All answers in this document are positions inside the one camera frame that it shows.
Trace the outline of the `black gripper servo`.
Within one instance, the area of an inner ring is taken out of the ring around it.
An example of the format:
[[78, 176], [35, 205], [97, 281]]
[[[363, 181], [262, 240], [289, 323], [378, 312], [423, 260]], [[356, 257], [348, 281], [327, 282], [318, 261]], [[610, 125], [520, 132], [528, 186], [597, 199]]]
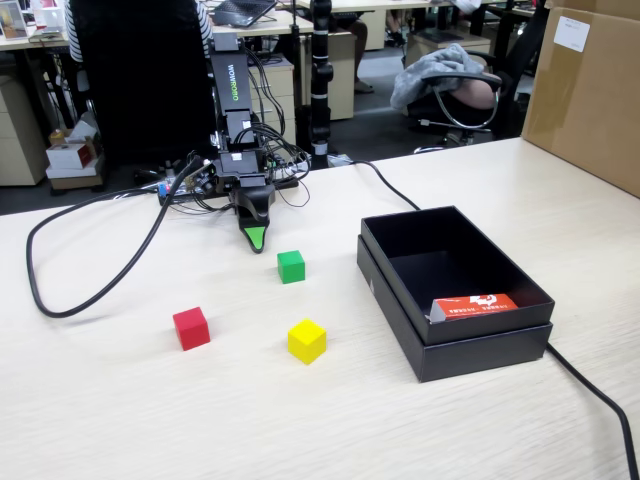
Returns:
[[263, 174], [237, 176], [232, 181], [231, 196], [241, 233], [254, 253], [262, 253], [275, 187]]

